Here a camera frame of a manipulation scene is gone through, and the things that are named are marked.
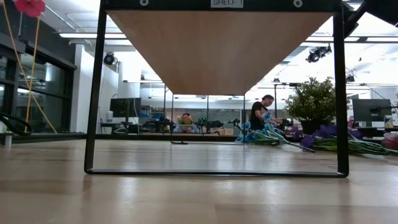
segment ceiling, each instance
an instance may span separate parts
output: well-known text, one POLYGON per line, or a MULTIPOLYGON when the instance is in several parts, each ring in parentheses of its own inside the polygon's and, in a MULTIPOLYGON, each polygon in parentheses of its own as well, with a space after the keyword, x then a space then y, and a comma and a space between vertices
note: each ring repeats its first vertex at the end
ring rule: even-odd
MULTIPOLYGON (((357 9, 362 0, 345 2, 357 9)), ((96 32, 100 0, 46 0, 46 4, 47 10, 42 20, 58 32, 96 32)), ((365 13, 358 23, 359 27, 351 34, 353 36, 389 35, 398 37, 398 29, 368 13, 365 13)), ((121 32, 110 18, 107 20, 106 31, 121 32)), ((314 34, 332 35, 332 33, 333 21, 331 18, 314 34)), ((131 48, 128 46, 130 45, 128 40, 107 40, 106 45, 118 46, 118 51, 126 52, 130 51, 129 47, 131 48)), ((274 78, 279 78, 281 82, 303 82, 309 76, 332 77, 334 74, 333 53, 317 63, 308 63, 305 58, 308 56, 309 49, 311 47, 300 46, 294 50, 280 65, 268 74, 264 74, 260 85, 262 85, 261 83, 270 83, 274 78)), ((397 53, 398 44, 346 44, 346 66, 361 77, 361 82, 398 83, 396 75, 387 69, 391 63, 397 61, 397 53)), ((142 72, 152 76, 155 73, 143 58, 142 72)))

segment shelf label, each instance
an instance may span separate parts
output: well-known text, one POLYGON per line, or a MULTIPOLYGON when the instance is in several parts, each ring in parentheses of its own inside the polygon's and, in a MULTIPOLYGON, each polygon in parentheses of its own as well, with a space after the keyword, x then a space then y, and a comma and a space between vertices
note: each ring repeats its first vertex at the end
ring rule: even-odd
POLYGON ((243 8, 243 0, 210 0, 212 8, 243 8))

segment track light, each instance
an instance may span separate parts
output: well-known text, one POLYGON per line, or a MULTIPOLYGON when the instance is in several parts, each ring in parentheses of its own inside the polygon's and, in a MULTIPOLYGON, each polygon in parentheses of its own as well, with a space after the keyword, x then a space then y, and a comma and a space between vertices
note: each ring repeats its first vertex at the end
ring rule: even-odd
POLYGON ((315 47, 310 50, 310 55, 305 59, 309 63, 315 63, 321 58, 326 57, 326 55, 331 53, 330 44, 327 47, 315 47))
POLYGON ((107 52, 104 58, 104 63, 107 65, 115 65, 118 62, 118 58, 114 56, 114 52, 107 52))
POLYGON ((352 82, 355 82, 355 77, 353 75, 347 75, 346 83, 352 83, 352 82))

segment yellow string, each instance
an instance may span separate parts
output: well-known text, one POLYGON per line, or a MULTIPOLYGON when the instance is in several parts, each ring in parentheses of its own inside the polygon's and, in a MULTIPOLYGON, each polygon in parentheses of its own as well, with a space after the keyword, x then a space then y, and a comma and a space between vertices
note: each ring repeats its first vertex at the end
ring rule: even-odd
MULTIPOLYGON (((23 76, 24 76, 24 80, 25 80, 25 83, 26 83, 26 85, 27 85, 27 87, 28 87, 28 89, 29 89, 29 92, 31 92, 31 91, 32 91, 32 87, 29 85, 29 82, 28 82, 27 79, 26 79, 25 71, 24 71, 24 68, 22 67, 21 60, 19 59, 19 54, 18 54, 18 52, 17 52, 17 48, 16 48, 16 46, 15 46, 15 41, 14 41, 14 37, 13 37, 12 31, 11 31, 11 25, 10 25, 10 21, 9 21, 9 18, 8 18, 8 13, 7 13, 7 8, 6 8, 6 2, 5 2, 5 1, 2 2, 2 6, 3 6, 3 9, 4 9, 4 15, 6 16, 6 22, 7 22, 7 26, 8 26, 8 31, 9 31, 9 33, 10 33, 12 46, 14 47, 14 52, 15 52, 15 55, 16 55, 16 57, 17 57, 17 61, 18 61, 19 68, 21 69, 21 72, 22 72, 22 74, 23 74, 23 76)), ((36 100, 36 97, 35 97, 34 95, 32 95, 32 98, 33 98, 33 100, 35 101, 35 103, 36 103, 38 109, 40 110, 40 112, 41 112, 42 115, 44 116, 46 122, 48 122, 48 124, 50 125, 50 127, 53 129, 54 133, 57 134, 57 131, 56 131, 55 128, 52 126, 51 122, 49 121, 49 119, 48 119, 47 116, 45 115, 44 111, 43 111, 42 108, 40 107, 39 102, 36 100)))
POLYGON ((30 84, 29 84, 29 99, 27 100, 27 112, 26 112, 26 123, 29 121, 29 112, 30 112, 30 99, 32 98, 32 84, 33 84, 33 76, 35 70, 35 60, 36 60, 36 52, 37 52, 37 39, 39 38, 39 27, 40 27, 40 18, 37 18, 36 25, 36 38, 35 38, 35 48, 33 51, 33 65, 32 65, 32 73, 30 74, 30 84))

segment window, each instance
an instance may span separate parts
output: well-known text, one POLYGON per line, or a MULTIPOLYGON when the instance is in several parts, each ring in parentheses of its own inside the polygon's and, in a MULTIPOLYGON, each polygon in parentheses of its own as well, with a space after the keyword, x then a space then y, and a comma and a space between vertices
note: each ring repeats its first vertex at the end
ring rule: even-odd
MULTIPOLYGON (((58 132, 69 130, 70 108, 68 99, 48 96, 34 91, 32 92, 32 95, 35 96, 46 117, 58 132)), ((26 119, 28 100, 29 90, 19 88, 17 94, 16 116, 20 119, 26 119)), ((40 112, 33 98, 30 100, 29 123, 35 133, 53 132, 50 124, 40 112)))
POLYGON ((6 78, 7 58, 0 56, 0 78, 6 78))
POLYGON ((4 99, 4 85, 0 85, 0 112, 4 112, 3 99, 4 99))
MULTIPOLYGON (((28 54, 21 55, 21 62, 29 82, 32 73, 33 56, 28 54)), ((37 58, 35 61, 32 88, 50 94, 67 95, 67 78, 65 70, 37 58)), ((25 85, 25 79, 21 73, 19 74, 19 83, 25 85)))

